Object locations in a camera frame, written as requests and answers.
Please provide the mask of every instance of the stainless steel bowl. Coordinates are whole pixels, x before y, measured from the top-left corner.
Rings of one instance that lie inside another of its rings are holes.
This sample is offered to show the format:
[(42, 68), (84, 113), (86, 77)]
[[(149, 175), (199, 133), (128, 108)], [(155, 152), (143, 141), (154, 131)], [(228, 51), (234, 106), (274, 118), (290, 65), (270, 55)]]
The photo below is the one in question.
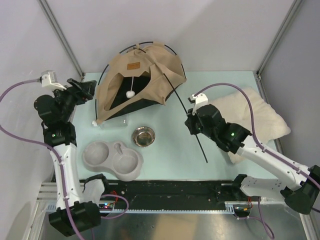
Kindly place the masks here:
[(132, 140), (134, 143), (142, 148), (151, 145), (156, 138), (155, 132), (147, 126), (138, 127), (132, 134)]

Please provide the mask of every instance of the white pom-pom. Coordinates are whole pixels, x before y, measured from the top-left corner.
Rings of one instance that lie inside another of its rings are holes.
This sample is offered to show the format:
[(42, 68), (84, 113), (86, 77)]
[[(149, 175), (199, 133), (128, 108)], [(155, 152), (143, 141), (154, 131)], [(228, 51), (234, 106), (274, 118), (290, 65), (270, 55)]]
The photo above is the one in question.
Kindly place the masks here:
[(136, 93), (131, 90), (131, 91), (127, 91), (125, 95), (128, 99), (132, 99), (136, 95)]
[(97, 122), (95, 120), (92, 121), (92, 126), (98, 127), (98, 124), (97, 124)]

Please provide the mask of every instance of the gray double pet bowl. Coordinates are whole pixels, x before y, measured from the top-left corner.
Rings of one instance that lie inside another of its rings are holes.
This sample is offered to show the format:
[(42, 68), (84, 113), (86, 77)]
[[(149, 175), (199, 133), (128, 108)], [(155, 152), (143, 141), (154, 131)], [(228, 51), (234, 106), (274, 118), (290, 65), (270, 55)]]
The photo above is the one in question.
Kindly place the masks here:
[(140, 153), (128, 148), (122, 141), (92, 142), (85, 148), (82, 157), (88, 170), (111, 173), (126, 182), (140, 175), (144, 162)]

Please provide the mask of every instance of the bowl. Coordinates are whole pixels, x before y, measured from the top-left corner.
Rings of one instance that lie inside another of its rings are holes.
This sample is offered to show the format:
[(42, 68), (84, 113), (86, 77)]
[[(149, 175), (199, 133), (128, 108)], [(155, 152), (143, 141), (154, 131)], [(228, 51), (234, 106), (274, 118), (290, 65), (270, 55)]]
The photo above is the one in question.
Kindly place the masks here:
[(138, 127), (132, 134), (132, 140), (138, 147), (148, 147), (156, 138), (155, 132), (148, 126)]

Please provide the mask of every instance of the white fluffy cushion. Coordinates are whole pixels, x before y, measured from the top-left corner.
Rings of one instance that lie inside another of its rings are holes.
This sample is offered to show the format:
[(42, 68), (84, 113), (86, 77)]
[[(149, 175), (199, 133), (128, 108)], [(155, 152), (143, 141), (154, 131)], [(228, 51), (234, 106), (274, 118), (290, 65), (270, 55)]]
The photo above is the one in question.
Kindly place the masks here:
[[(252, 104), (254, 128), (260, 141), (266, 144), (270, 140), (278, 139), (291, 132), (285, 120), (253, 88), (247, 87), (243, 91)], [(228, 96), (209, 101), (209, 104), (219, 109), (227, 123), (239, 124), (252, 132), (249, 106), (241, 92), (236, 91)], [(243, 157), (231, 152), (228, 155), (234, 164), (244, 160)]]

